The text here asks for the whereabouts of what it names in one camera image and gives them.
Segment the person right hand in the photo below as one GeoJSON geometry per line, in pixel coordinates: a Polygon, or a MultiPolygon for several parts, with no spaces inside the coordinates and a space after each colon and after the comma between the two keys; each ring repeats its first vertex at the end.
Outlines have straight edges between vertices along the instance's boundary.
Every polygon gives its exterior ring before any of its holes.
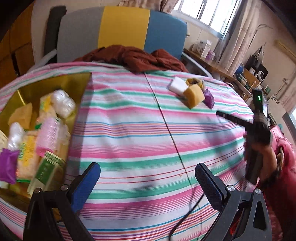
{"type": "Polygon", "coordinates": [[[271,145],[265,145],[262,143],[253,142],[251,144],[251,148],[255,151],[260,152],[263,156],[262,160],[262,168],[259,173],[259,181],[264,182],[267,180],[273,172],[275,172],[278,168],[278,162],[276,159],[276,155],[271,145]]]}

